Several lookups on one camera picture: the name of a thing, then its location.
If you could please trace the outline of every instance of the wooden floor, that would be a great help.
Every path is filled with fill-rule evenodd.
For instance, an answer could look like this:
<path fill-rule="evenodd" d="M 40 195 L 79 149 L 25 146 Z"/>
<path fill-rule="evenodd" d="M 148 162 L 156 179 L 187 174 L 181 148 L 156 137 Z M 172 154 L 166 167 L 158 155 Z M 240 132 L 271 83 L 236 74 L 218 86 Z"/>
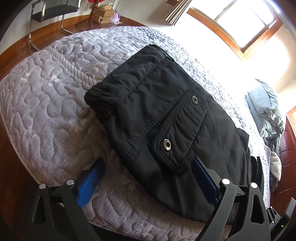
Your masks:
<path fill-rule="evenodd" d="M 142 26 L 141 24 L 136 24 L 134 21 L 126 21 L 120 25 L 111 23 L 94 25 L 94 28 L 108 28 L 127 25 Z M 68 26 L 66 29 L 76 33 L 89 30 L 89 26 L 87 23 L 84 23 L 78 27 Z M 67 36 L 67 34 L 63 33 L 61 30 L 57 30 L 39 39 L 35 39 L 33 42 L 36 47 L 42 49 L 64 36 Z M 20 49 L 18 54 L 13 56 L 13 58 L 4 66 L 1 66 L 0 80 L 2 80 L 14 66 L 34 52 L 35 50 L 30 45 Z M 6 131 L 0 125 L 0 215 L 3 217 L 8 227 L 12 230 L 19 241 L 25 240 L 25 237 L 24 234 L 16 227 L 18 206 L 27 187 L 32 183 L 36 184 L 25 167 L 22 165 L 9 141 Z"/>

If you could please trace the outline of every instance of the blanket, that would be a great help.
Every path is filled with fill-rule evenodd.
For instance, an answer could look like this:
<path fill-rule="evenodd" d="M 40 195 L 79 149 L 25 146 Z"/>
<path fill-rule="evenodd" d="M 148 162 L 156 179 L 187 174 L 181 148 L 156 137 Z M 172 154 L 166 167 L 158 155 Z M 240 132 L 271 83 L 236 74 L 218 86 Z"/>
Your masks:
<path fill-rule="evenodd" d="M 256 79 L 248 90 L 246 100 L 260 136 L 279 155 L 279 140 L 285 131 L 286 117 L 279 107 L 276 91 L 264 81 Z"/>

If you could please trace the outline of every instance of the metal snap button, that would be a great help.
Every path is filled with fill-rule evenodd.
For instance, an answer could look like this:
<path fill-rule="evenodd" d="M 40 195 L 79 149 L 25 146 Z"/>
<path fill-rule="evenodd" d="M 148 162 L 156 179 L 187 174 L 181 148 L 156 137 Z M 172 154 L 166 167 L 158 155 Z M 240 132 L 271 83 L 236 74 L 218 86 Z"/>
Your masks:
<path fill-rule="evenodd" d="M 192 96 L 191 97 L 191 100 L 194 104 L 197 104 L 198 103 L 198 99 L 196 98 L 196 96 Z"/>
<path fill-rule="evenodd" d="M 163 148 L 166 150 L 170 150 L 172 147 L 172 144 L 170 143 L 169 139 L 164 139 L 163 141 Z"/>

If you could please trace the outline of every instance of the cardboard box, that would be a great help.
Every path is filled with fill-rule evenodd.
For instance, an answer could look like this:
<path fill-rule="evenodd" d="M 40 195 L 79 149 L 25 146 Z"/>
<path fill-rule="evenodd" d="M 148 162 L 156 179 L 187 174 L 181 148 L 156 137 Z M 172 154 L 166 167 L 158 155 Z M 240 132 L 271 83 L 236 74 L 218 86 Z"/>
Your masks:
<path fill-rule="evenodd" d="M 101 17 L 112 17 L 114 15 L 115 11 L 114 10 L 101 10 L 101 9 L 96 9 L 95 15 L 101 16 Z"/>
<path fill-rule="evenodd" d="M 104 24 L 104 23 L 109 23 L 111 17 L 102 17 L 102 16 L 96 16 L 95 15 L 94 19 L 97 20 L 98 22 L 101 22 L 101 24 Z"/>
<path fill-rule="evenodd" d="M 100 10 L 112 10 L 112 6 L 111 5 L 103 5 L 103 6 L 99 6 L 98 9 L 100 9 Z"/>

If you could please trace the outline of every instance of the blue gripper pad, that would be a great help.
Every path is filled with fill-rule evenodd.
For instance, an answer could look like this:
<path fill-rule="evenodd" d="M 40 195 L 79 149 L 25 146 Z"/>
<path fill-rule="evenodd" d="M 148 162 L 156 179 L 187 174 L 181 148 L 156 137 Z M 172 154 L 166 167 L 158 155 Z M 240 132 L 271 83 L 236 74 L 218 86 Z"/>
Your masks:
<path fill-rule="evenodd" d="M 104 160 L 102 158 L 98 158 L 89 170 L 83 171 L 76 179 L 82 179 L 81 183 L 78 183 L 77 204 L 80 208 L 89 203 L 104 173 Z"/>
<path fill-rule="evenodd" d="M 207 202 L 212 204 L 214 207 L 218 206 L 220 203 L 219 189 L 196 157 L 192 159 L 191 171 Z"/>

